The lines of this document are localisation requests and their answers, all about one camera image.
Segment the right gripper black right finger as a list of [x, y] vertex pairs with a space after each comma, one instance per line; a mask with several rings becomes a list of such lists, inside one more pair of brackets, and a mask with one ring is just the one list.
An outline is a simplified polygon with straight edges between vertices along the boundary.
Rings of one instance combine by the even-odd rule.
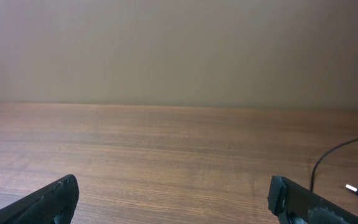
[[272, 177], [267, 200], [281, 224], [358, 224], [358, 216], [286, 177]]

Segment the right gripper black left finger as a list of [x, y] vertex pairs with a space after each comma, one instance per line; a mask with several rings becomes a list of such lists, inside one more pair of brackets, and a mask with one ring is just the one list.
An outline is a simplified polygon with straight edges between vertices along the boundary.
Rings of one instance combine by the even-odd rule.
[[79, 193], [76, 177], [68, 174], [0, 209], [0, 224], [70, 224]]

